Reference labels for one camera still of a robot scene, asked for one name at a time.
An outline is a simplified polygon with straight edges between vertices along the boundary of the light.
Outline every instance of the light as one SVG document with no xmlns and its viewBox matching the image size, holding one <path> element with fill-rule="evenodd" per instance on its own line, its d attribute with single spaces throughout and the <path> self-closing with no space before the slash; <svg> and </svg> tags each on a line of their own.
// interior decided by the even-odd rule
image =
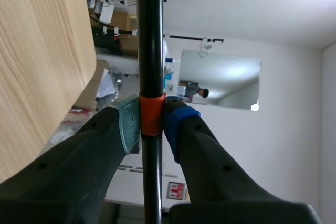
<svg viewBox="0 0 336 224">
<path fill-rule="evenodd" d="M 259 110 L 259 103 L 251 105 L 251 111 L 258 111 Z"/>
</svg>

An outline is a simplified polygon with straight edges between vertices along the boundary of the mirror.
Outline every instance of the mirror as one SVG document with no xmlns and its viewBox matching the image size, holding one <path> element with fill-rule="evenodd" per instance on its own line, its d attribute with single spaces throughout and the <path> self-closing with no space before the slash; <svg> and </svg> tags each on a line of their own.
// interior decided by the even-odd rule
<svg viewBox="0 0 336 224">
<path fill-rule="evenodd" d="M 257 111 L 260 60 L 182 51 L 177 95 L 185 102 Z"/>
</svg>

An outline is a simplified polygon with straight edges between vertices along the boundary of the white ceiling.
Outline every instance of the white ceiling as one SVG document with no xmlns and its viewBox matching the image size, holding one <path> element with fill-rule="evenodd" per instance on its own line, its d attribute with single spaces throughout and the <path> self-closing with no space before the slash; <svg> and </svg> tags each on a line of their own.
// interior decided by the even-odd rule
<svg viewBox="0 0 336 224">
<path fill-rule="evenodd" d="M 336 0 L 168 0 L 164 30 L 324 48 L 336 41 Z"/>
<path fill-rule="evenodd" d="M 259 72 L 259 59 L 222 54 L 201 58 L 195 51 L 182 52 L 180 80 L 199 83 L 201 88 L 209 89 L 206 100 L 218 101 L 255 82 Z"/>
</svg>

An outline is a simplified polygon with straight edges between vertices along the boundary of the white cable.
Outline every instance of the white cable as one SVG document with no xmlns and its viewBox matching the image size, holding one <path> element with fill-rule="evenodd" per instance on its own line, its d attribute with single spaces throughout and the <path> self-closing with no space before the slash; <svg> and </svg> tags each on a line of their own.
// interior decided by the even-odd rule
<svg viewBox="0 0 336 224">
<path fill-rule="evenodd" d="M 204 51 L 202 50 L 202 42 L 203 42 L 203 40 L 202 40 L 201 43 L 200 43 L 200 52 L 198 52 L 198 55 L 199 55 L 201 58 L 206 58 L 206 57 L 208 56 L 208 54 L 209 54 L 211 48 L 210 48 L 207 52 L 204 52 Z"/>
</svg>

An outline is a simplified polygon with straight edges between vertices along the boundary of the orange clamp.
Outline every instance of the orange clamp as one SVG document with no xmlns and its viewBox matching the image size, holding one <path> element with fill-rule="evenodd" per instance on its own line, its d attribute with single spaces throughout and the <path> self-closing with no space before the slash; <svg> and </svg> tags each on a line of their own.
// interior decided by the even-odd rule
<svg viewBox="0 0 336 224">
<path fill-rule="evenodd" d="M 139 95 L 140 129 L 147 136 L 156 136 L 162 132 L 162 105 L 165 95 L 147 98 Z"/>
</svg>

